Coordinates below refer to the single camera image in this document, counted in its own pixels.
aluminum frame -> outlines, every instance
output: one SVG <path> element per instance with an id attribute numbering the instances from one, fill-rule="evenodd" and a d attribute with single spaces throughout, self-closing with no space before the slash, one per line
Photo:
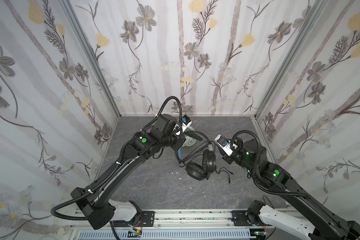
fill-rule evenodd
<path id="1" fill-rule="evenodd" d="M 81 45 L 84 54 L 87 56 L 87 59 L 89 60 L 91 67 L 94 70 L 94 73 L 95 73 L 97 79 L 99 80 L 99 84 L 101 85 L 101 88 L 103 89 L 103 92 L 106 95 L 108 102 L 110 103 L 113 113 L 116 115 L 117 118 L 121 117 L 119 108 L 117 107 L 117 105 L 113 99 L 113 96 L 108 88 L 108 85 L 107 85 L 106 80 L 104 79 L 104 76 L 101 74 L 101 69 L 96 60 L 94 52 L 84 34 L 84 31 L 81 28 L 81 25 L 79 23 L 79 20 L 77 19 L 77 16 L 72 8 L 71 3 L 69 2 L 69 0 L 59 0 L 59 2 L 62 6 L 62 9 L 63 9 L 66 17 L 68 18 L 69 23 L 71 24 L 71 27 L 73 28 L 73 31 L 74 31 L 77 39 L 79 40 L 79 44 Z"/>

black headphones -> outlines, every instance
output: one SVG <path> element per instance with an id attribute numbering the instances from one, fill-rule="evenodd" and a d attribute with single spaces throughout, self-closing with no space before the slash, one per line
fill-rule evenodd
<path id="1" fill-rule="evenodd" d="M 213 151 L 203 151 L 202 166 L 195 162 L 189 162 L 185 168 L 187 174 L 196 180 L 208 179 L 209 175 L 216 169 L 216 155 Z"/>

robotic arm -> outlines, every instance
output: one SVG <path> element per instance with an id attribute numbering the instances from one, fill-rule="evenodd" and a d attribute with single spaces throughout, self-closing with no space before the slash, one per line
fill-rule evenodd
<path id="1" fill-rule="evenodd" d="M 254 139 L 243 142 L 237 137 L 240 133 L 251 134 Z M 308 222 L 303 222 L 255 200 L 247 210 L 246 217 L 250 224 L 256 225 L 261 221 L 307 240 L 355 240 L 360 236 L 357 222 L 346 221 L 328 210 L 280 165 L 267 161 L 266 148 L 261 146 L 254 133 L 242 130 L 232 139 L 218 135 L 215 141 L 227 163 L 235 162 L 241 166 L 261 190 L 279 195 L 308 219 Z"/>
<path id="2" fill-rule="evenodd" d="M 168 114 L 162 114 L 170 99 L 174 99 L 178 103 L 178 119 Z M 141 209 L 133 201 L 115 202 L 110 200 L 112 193 L 139 165 L 151 156 L 154 157 L 154 154 L 159 151 L 161 151 L 161 155 L 164 147 L 171 147 L 180 163 L 176 153 L 185 141 L 183 134 L 199 138 L 192 132 L 184 133 L 191 123 L 188 116 L 182 116 L 180 101 L 173 96 L 167 98 L 157 116 L 122 146 L 119 158 L 93 183 L 85 188 L 74 189 L 71 192 L 72 200 L 55 206 L 51 209 L 51 214 L 67 220 L 87 220 L 95 230 L 110 221 L 120 221 L 130 226 L 136 226 L 143 219 Z M 243 142 L 237 137 L 241 133 L 248 133 L 254 139 Z M 242 130 L 235 133 L 232 139 L 218 135 L 215 140 L 219 152 L 227 163 L 235 162 L 241 166 L 248 172 L 259 189 L 269 194 L 279 195 L 308 219 L 308 221 L 302 221 L 278 212 L 260 201 L 254 201 L 246 212 L 248 223 L 270 224 L 307 240 L 355 240 L 360 236 L 358 223 L 346 221 L 329 211 L 309 195 L 287 171 L 279 165 L 267 161 L 266 148 L 261 146 L 253 132 Z M 205 153 L 202 166 L 194 164 L 190 170 L 187 170 L 187 172 L 192 172 L 192 174 L 188 174 L 197 180 L 205 179 L 210 170 L 213 171 L 216 168 L 214 154 L 211 156 L 207 150 Z M 73 217 L 57 212 L 58 209 L 73 203 L 77 204 L 84 217 Z"/>

yellow flower print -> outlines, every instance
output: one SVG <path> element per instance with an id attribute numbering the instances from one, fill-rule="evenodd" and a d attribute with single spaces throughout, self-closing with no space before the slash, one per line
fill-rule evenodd
<path id="1" fill-rule="evenodd" d="M 193 83 L 194 79 L 191 77 L 182 77 L 181 80 L 183 82 L 189 82 L 189 83 Z"/>
<path id="2" fill-rule="evenodd" d="M 203 11 L 205 5 L 205 0 L 193 0 L 189 4 L 189 9 L 194 13 L 200 13 Z"/>
<path id="3" fill-rule="evenodd" d="M 351 58 L 358 58 L 360 57 L 360 44 L 355 48 L 352 53 L 350 54 Z"/>
<path id="4" fill-rule="evenodd" d="M 10 215 L 10 220 L 14 220 L 15 218 L 17 218 L 17 214 L 11 214 Z"/>
<path id="5" fill-rule="evenodd" d="M 89 98 L 84 98 L 84 99 L 81 101 L 81 106 L 84 108 L 84 107 L 87 106 L 90 102 L 91 102 L 91 99 L 89 99 Z"/>
<path id="6" fill-rule="evenodd" d="M 216 25 L 217 25 L 217 20 L 216 19 L 214 19 L 214 18 L 210 18 L 209 19 L 209 28 L 214 28 L 214 27 L 216 27 Z"/>
<path id="7" fill-rule="evenodd" d="M 360 30 L 360 13 L 356 13 L 352 17 L 350 17 L 348 21 L 348 28 L 352 31 Z"/>
<path id="8" fill-rule="evenodd" d="M 28 17 L 32 22 L 36 24 L 42 24 L 44 23 L 45 20 L 45 15 L 43 13 L 43 10 L 33 0 L 29 1 Z"/>
<path id="9" fill-rule="evenodd" d="M 58 110 L 57 112 L 57 115 L 60 116 L 60 117 L 64 117 L 64 112 L 62 110 Z"/>
<path id="10" fill-rule="evenodd" d="M 64 26 L 61 23 L 56 23 L 56 28 L 58 29 L 59 33 L 64 36 L 65 34 Z"/>
<path id="11" fill-rule="evenodd" d="M 240 45 L 243 47 L 247 47 L 249 45 L 251 45 L 252 43 L 254 43 L 255 39 L 254 39 L 254 35 L 252 33 L 247 33 L 243 40 L 241 41 Z"/>
<path id="12" fill-rule="evenodd" d="M 291 107 L 295 106 L 295 97 L 292 94 L 288 95 L 288 102 L 291 105 Z"/>
<path id="13" fill-rule="evenodd" d="M 100 47 L 106 47 L 108 46 L 110 40 L 102 35 L 101 33 L 96 33 L 96 44 Z"/>

black robotic arm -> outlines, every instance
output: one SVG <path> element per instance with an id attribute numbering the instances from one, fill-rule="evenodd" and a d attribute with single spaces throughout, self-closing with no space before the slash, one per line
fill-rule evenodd
<path id="1" fill-rule="evenodd" d="M 168 114 L 162 114 L 166 103 L 170 99 L 177 101 L 179 106 L 178 119 Z M 51 209 L 51 214 L 67 220 L 88 220 L 94 229 L 99 229 L 115 219 L 123 220 L 131 226 L 137 225 L 142 219 L 142 212 L 139 207 L 132 201 L 124 203 L 124 205 L 118 205 L 110 200 L 112 193 L 139 165 L 154 156 L 155 153 L 162 151 L 164 147 L 171 147 L 176 153 L 185 141 L 183 131 L 191 123 L 189 117 L 182 116 L 180 101 L 173 96 L 167 98 L 157 116 L 122 146 L 119 158 L 93 183 L 85 188 L 74 189 L 71 192 L 72 200 L 55 206 Z M 254 139 L 243 142 L 237 137 L 241 133 L 250 134 Z M 308 239 L 355 240 L 360 236 L 360 225 L 358 223 L 346 221 L 332 213 L 309 195 L 281 166 L 267 161 L 266 149 L 261 146 L 258 137 L 253 132 L 241 130 L 232 139 L 226 139 L 219 135 L 215 140 L 226 162 L 229 164 L 235 162 L 241 166 L 248 172 L 248 176 L 252 177 L 254 184 L 259 189 L 269 194 L 279 195 L 313 224 L 314 227 L 306 227 L 308 230 L 312 229 L 311 232 L 307 233 Z M 202 167 L 207 170 L 202 170 L 202 168 L 194 170 L 196 172 L 202 171 L 200 174 L 208 174 L 208 164 Z M 197 180 L 204 179 L 192 175 L 191 177 Z M 67 216 L 57 212 L 58 209 L 73 203 L 77 204 L 84 217 Z M 134 212 L 131 214 L 129 211 L 129 214 L 126 214 L 127 217 L 119 217 L 123 213 L 123 209 L 133 209 Z M 269 221 L 269 218 L 267 218 L 267 216 L 270 216 L 269 212 L 275 212 L 275 210 L 262 202 L 254 201 L 247 210 L 248 222 L 252 224 L 261 220 Z M 288 221 L 288 216 L 280 219 Z M 293 221 L 291 220 L 291 224 L 286 229 L 291 230 L 292 225 Z M 305 237 L 306 231 L 303 230 L 302 232 L 303 234 L 299 236 Z"/>
<path id="2" fill-rule="evenodd" d="M 248 133 L 254 139 L 243 142 L 237 137 L 241 133 Z M 308 236 L 312 240 L 355 240 L 360 236 L 360 225 L 357 222 L 346 221 L 328 210 L 306 192 L 285 169 L 267 161 L 266 148 L 261 146 L 253 132 L 242 130 L 232 139 L 218 135 L 215 140 L 227 163 L 235 162 L 241 166 L 250 174 L 256 186 L 264 192 L 285 199 L 315 226 Z M 263 206 L 259 201 L 251 205 L 247 211 L 250 215 L 249 222 L 259 220 Z"/>

